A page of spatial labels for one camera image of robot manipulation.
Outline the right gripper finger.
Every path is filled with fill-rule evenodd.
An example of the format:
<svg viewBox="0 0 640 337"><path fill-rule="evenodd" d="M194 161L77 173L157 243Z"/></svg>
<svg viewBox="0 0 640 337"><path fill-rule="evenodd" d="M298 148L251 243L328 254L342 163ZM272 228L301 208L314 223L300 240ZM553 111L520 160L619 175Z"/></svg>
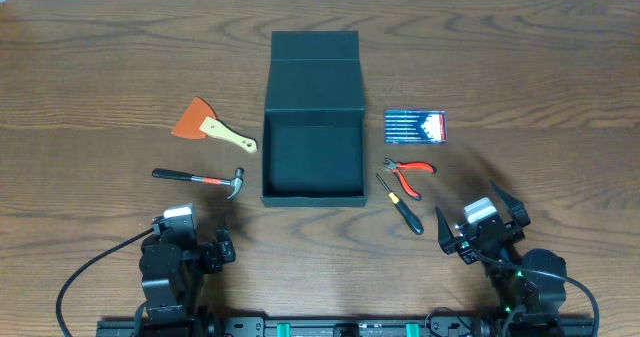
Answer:
<svg viewBox="0 0 640 337"><path fill-rule="evenodd" d="M438 206L435 207L435 212L438 244L445 254L450 255L456 251L457 238L453 235L442 210Z"/></svg>
<svg viewBox="0 0 640 337"><path fill-rule="evenodd" d="M496 192L505 210L518 226L526 227L531 223L531 219L522 201L507 193L493 180L490 181L490 185Z"/></svg>

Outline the black yellow screwdriver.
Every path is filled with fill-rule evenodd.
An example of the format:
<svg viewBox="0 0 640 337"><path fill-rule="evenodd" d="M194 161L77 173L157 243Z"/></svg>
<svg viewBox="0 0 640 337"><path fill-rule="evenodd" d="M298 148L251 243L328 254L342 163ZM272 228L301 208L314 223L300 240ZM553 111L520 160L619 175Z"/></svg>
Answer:
<svg viewBox="0 0 640 337"><path fill-rule="evenodd" d="M391 188L386 184L386 182L383 180L383 178L378 173L376 173L376 178L380 182L380 184L383 186L383 188L385 189L389 199L391 200L391 202L394 205L394 207L396 208L396 210L399 212L399 214L404 219L404 221L405 221L406 225L408 226L408 228L414 234L422 235L424 233L424 226L423 226L422 222L420 221L420 219L418 218L418 216L409 208L409 206L401 198L399 198L391 190Z"/></svg>

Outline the small claw hammer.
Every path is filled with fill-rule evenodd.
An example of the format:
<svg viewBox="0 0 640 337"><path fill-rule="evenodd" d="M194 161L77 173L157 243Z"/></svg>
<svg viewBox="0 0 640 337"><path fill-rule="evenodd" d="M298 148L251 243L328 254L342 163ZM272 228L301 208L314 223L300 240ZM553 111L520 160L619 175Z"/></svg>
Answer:
<svg viewBox="0 0 640 337"><path fill-rule="evenodd" d="M152 171L152 176L154 178L160 179L168 179L168 180L177 180L177 181L186 181L186 182L198 182L203 184L217 185L217 186L227 186L232 189L231 194L227 197L228 200L233 200L238 193L240 192L243 184L244 184L244 169L238 167L235 170L234 177L232 179L221 179L214 177L206 177L201 175L195 175L186 172L168 170L156 168Z"/></svg>

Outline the orange scraper wooden handle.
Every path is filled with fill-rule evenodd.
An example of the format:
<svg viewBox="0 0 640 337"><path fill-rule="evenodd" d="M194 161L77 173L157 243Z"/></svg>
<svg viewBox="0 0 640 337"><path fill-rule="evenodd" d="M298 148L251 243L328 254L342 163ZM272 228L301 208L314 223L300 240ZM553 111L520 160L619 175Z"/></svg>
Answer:
<svg viewBox="0 0 640 337"><path fill-rule="evenodd" d="M214 109L200 97L193 98L189 107L172 129L171 134L189 140L210 137L235 144L247 153L258 151L257 142L254 139L229 128L217 117Z"/></svg>

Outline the blue screwdriver set case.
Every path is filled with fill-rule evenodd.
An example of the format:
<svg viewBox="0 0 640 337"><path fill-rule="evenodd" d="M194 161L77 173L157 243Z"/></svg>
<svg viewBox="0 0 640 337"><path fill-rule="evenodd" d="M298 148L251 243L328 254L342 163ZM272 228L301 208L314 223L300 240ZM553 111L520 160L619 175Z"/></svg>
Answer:
<svg viewBox="0 0 640 337"><path fill-rule="evenodd" d="M387 144L444 144L447 141L446 113L386 110L384 139Z"/></svg>

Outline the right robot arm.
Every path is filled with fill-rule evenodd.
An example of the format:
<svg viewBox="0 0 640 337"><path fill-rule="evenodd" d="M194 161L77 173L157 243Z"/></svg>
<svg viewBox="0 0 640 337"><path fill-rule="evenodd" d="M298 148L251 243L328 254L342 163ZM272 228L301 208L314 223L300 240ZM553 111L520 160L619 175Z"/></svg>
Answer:
<svg viewBox="0 0 640 337"><path fill-rule="evenodd" d="M467 265L479 262L495 289L501 311L476 324L476 333L561 332L559 309L566 301L569 282L566 262L546 249L520 254L516 244L525 239L531 219L522 201L494 184L506 212L504 221L493 202L482 198L464 209L458 235L440 208L435 209L437 241L447 255L457 254Z"/></svg>

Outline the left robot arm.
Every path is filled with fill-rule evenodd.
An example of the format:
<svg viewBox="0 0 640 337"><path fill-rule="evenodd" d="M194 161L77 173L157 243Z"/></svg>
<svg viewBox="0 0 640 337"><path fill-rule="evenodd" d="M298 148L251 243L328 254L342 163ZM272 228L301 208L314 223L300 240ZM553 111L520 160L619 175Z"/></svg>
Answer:
<svg viewBox="0 0 640 337"><path fill-rule="evenodd" d="M151 227L139 262L151 323L158 327L193 324L206 310L199 304L204 277L236 260L230 232L221 224L212 241L200 243L192 215L160 216Z"/></svg>

